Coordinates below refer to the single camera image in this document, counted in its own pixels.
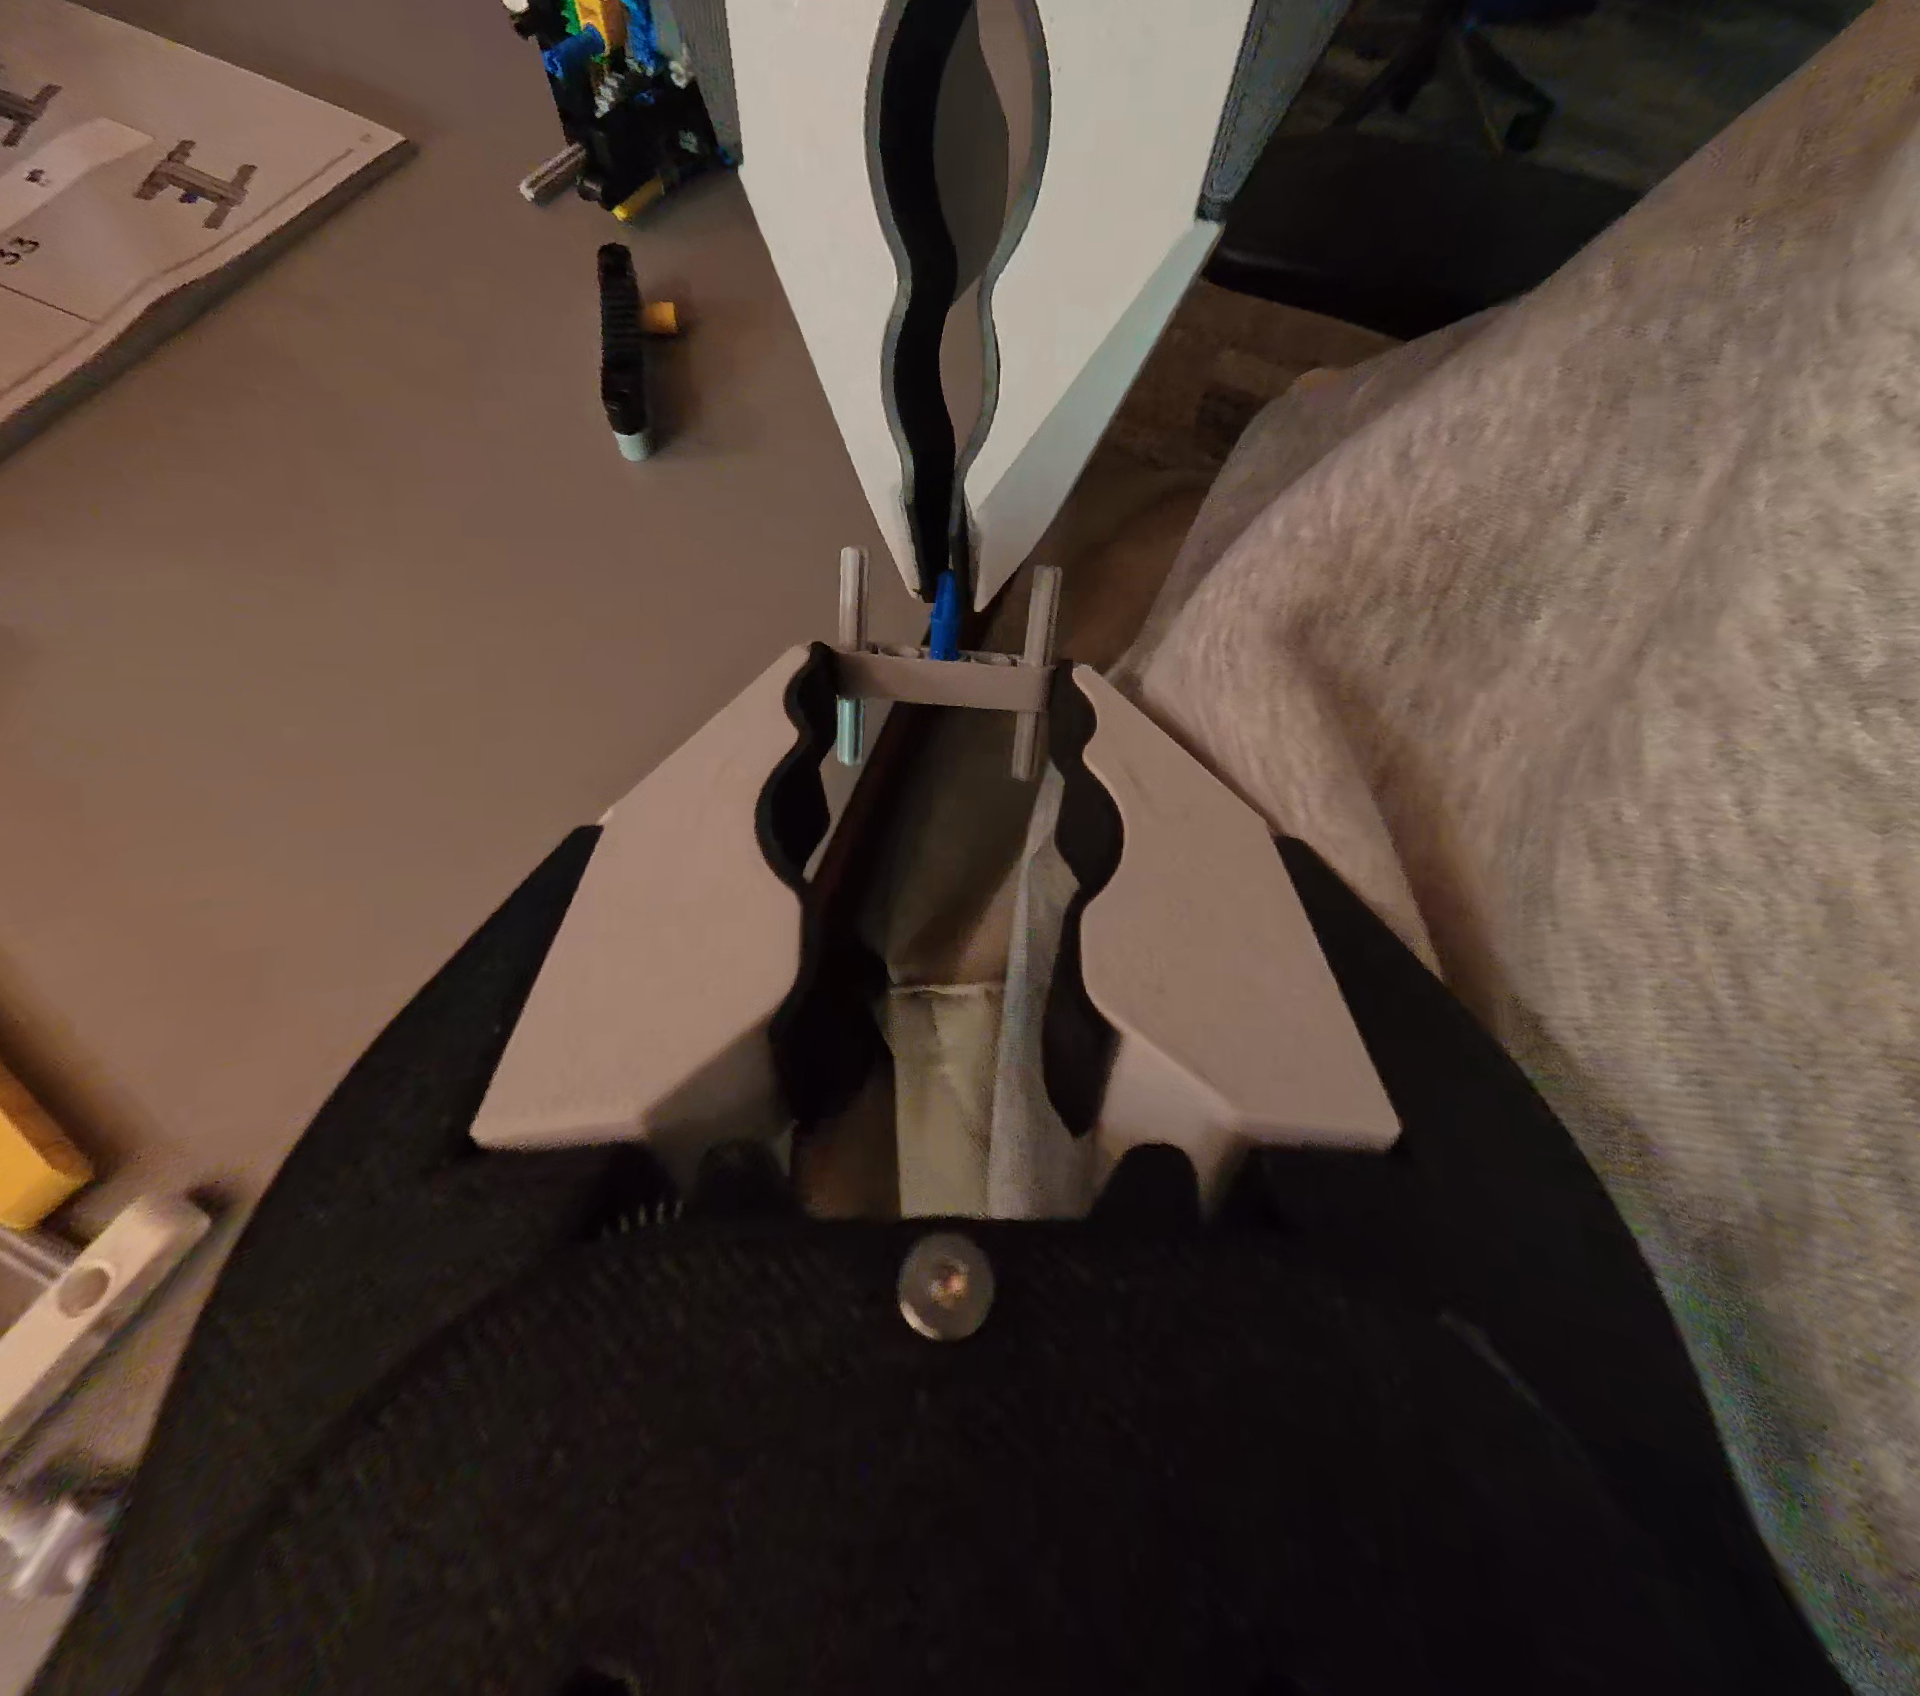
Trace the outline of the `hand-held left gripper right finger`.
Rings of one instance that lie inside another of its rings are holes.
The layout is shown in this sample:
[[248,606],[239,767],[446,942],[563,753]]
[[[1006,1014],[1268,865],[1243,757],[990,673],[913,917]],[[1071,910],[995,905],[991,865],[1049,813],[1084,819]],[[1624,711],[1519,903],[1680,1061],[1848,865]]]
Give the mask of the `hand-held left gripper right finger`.
[[1041,1009],[1045,1100],[1085,1174],[1171,1149],[1381,1156],[1401,1121],[1268,821],[1093,668],[1047,701],[1069,893]]

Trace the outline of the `black lego rack with pin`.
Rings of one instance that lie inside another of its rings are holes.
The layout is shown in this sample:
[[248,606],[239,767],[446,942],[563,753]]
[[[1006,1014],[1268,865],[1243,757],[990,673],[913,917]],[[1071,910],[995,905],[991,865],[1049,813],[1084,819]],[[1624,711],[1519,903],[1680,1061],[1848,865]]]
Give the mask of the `black lego rack with pin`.
[[595,390],[619,456],[630,463],[651,459],[658,423],[650,390],[650,358],[660,342],[683,340],[691,314],[642,290],[631,250],[607,239],[594,251],[598,369]]

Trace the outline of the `lego instruction booklet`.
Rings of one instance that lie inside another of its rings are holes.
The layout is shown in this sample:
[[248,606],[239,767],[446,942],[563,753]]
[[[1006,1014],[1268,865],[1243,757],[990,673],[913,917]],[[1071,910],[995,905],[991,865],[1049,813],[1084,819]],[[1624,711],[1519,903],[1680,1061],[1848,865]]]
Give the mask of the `lego instruction booklet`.
[[2,456],[415,145],[67,0],[2,0]]

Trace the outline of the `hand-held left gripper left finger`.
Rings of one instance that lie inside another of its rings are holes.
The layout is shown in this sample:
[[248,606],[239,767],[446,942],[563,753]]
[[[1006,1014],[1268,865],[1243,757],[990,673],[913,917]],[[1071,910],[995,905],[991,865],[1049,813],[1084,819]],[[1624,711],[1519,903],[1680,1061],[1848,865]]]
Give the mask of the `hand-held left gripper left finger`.
[[829,825],[824,643],[782,652],[618,797],[470,1123],[495,1153],[636,1141],[676,1178],[796,1113],[775,1024]]

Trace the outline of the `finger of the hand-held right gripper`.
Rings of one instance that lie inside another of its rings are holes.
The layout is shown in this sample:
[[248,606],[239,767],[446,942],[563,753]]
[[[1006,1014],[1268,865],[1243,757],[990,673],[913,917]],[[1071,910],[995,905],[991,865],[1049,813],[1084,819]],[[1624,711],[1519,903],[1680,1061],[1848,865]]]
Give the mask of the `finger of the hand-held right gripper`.
[[1354,1],[1013,0],[1031,136],[976,290],[956,498],[976,607],[1071,494]]
[[938,106],[961,0],[667,0],[903,583],[949,569],[958,256]]

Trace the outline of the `grey lego beam with axles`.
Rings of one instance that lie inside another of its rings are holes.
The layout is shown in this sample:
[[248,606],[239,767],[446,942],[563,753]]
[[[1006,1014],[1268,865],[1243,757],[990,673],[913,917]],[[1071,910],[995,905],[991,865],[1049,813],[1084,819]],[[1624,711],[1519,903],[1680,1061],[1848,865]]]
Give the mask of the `grey lego beam with axles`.
[[1041,737],[1057,653],[1061,569],[1031,569],[1024,635],[1018,653],[970,652],[958,659],[930,659],[917,647],[881,647],[867,637],[870,558],[863,548],[842,548],[836,559],[833,757],[847,769],[861,763],[866,705],[968,710],[1010,716],[1012,775],[1033,781],[1041,773]]

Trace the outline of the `white perforated bracket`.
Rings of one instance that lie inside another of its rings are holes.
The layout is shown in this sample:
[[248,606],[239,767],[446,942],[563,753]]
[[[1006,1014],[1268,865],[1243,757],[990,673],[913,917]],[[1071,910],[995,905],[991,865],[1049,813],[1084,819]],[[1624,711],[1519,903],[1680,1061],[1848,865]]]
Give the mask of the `white perforated bracket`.
[[211,1216],[141,1196],[75,1248],[2,1230],[2,1452],[11,1452],[198,1250]]

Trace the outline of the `black office chair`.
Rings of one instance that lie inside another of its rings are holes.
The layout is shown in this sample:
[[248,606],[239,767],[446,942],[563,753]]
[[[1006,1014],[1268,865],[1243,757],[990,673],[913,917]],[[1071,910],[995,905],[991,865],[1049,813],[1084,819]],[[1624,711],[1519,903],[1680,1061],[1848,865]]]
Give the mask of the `black office chair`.
[[1476,0],[1357,0],[1227,206],[1203,280],[1398,340],[1519,298],[1648,189],[1549,160],[1562,114]]

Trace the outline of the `black multicoloured lego model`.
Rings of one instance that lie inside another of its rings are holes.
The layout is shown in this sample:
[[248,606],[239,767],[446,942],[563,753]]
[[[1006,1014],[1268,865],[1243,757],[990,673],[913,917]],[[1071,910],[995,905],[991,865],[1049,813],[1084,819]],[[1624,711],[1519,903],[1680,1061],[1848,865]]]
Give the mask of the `black multicoloured lego model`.
[[539,51],[562,144],[517,181],[533,206],[578,195],[622,223],[737,168],[707,112],[670,0],[500,0]]

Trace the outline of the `yellow block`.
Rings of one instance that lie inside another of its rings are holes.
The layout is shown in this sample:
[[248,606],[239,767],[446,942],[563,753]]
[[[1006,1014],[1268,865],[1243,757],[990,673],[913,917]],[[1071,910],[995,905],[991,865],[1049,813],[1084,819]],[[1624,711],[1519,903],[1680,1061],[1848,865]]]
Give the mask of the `yellow block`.
[[53,1116],[2,1067],[2,1228],[29,1231],[93,1179],[93,1166]]

